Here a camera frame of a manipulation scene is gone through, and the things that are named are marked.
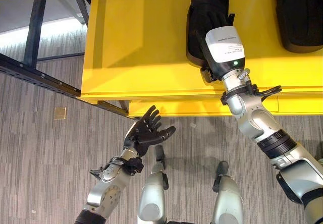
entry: robotic hand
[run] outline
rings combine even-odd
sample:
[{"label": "robotic hand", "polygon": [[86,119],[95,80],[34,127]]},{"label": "robotic hand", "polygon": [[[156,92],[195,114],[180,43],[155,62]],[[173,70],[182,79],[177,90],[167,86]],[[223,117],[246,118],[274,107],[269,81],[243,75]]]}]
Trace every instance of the robotic hand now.
[{"label": "robotic hand", "polygon": [[114,157],[105,167],[90,171],[99,182],[90,191],[83,210],[75,224],[105,223],[118,205],[121,192],[129,184],[130,177],[143,169],[141,157],[147,153],[149,146],[162,143],[176,130],[169,127],[158,131],[159,111],[152,106],[127,133],[124,148],[119,157]]},{"label": "robotic hand", "polygon": [[251,138],[279,169],[277,180],[287,197],[303,204],[309,224],[323,223],[323,166],[296,143],[265,109],[262,102],[280,86],[259,92],[244,69],[244,48],[228,15],[229,0],[191,0],[188,14],[187,56],[201,66],[207,82],[221,80],[221,101],[237,119],[240,131]]}]

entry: gray carpet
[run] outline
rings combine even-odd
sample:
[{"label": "gray carpet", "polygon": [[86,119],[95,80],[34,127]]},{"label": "gray carpet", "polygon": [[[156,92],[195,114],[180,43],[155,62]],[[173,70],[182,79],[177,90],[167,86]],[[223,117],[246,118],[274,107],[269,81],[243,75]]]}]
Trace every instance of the gray carpet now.
[{"label": "gray carpet", "polygon": [[[80,52],[84,31],[43,41],[47,43],[41,45],[40,57]],[[17,59],[23,55],[19,48],[0,52]],[[80,87],[82,61],[83,57],[55,60],[39,63],[38,68]],[[66,120],[53,120],[56,106],[67,107]],[[277,119],[311,154],[322,156],[322,116]],[[121,152],[132,123],[0,74],[0,223],[74,223],[96,183],[88,170]],[[305,223],[303,207],[287,199],[267,157],[238,131],[232,117],[164,118],[162,123],[177,127],[164,145],[168,220],[210,222],[217,196],[211,190],[216,166],[226,160],[229,174],[241,188],[245,223]],[[136,223],[141,188],[153,164],[152,150],[108,223]]]}]

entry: black rubber grip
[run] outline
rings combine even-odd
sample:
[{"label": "black rubber grip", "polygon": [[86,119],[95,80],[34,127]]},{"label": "black rubber grip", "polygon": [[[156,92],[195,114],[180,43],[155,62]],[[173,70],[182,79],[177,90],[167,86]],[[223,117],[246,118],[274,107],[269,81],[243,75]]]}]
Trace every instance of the black rubber grip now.
[{"label": "black rubber grip", "polygon": [[304,205],[304,209],[306,208],[306,206],[309,202],[311,202],[312,200],[314,200],[316,198],[322,197],[322,196],[323,196],[323,188],[318,188],[318,189],[315,189],[315,190],[305,193],[302,196],[302,202]]},{"label": "black rubber grip", "polygon": [[105,221],[106,219],[100,215],[94,214],[88,210],[82,210],[74,224],[104,224]]},{"label": "black rubber grip", "polygon": [[258,146],[270,159],[283,155],[296,145],[296,142],[283,130],[258,142]]}]

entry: black metal frame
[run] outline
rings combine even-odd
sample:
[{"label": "black metal frame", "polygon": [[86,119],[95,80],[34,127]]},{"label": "black metal frame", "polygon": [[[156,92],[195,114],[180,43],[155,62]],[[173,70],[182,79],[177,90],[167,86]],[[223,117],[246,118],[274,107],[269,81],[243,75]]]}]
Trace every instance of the black metal frame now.
[{"label": "black metal frame", "polygon": [[[88,22],[88,12],[84,0],[76,0],[82,12],[84,21]],[[69,84],[55,79],[36,69],[38,61],[53,59],[62,59],[67,57],[77,57],[84,55],[83,52],[66,54],[60,56],[46,57],[38,59],[38,49],[40,41],[41,26],[44,16],[46,0],[34,0],[32,13],[29,23],[29,32],[26,41],[26,49],[23,62],[19,62],[0,53],[0,73],[7,74],[17,79],[24,80],[28,83],[43,87],[45,89],[63,94],[65,96],[76,98],[81,95],[81,90]],[[129,111],[124,101],[119,101],[121,108],[112,105],[106,101],[98,101],[94,106],[109,110],[113,113],[128,117]]]}]

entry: black joint ring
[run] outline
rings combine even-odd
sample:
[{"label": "black joint ring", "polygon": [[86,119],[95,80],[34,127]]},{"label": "black joint ring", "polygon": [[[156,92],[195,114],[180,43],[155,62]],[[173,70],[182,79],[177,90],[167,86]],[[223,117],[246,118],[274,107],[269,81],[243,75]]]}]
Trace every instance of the black joint ring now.
[{"label": "black joint ring", "polygon": [[[258,89],[257,85],[256,84],[253,84],[252,85],[252,90],[253,92],[256,92]],[[232,91],[229,91],[228,93],[226,92],[223,92],[222,94],[222,97],[221,97],[221,102],[222,102],[222,105],[226,105],[227,104],[227,100],[229,98],[231,98],[232,96],[236,95],[236,94],[240,94],[240,93],[245,93],[245,92],[248,92],[248,86],[244,86],[244,87],[241,87],[241,88],[238,88],[238,89],[235,89],[235,90],[232,90]]]}]

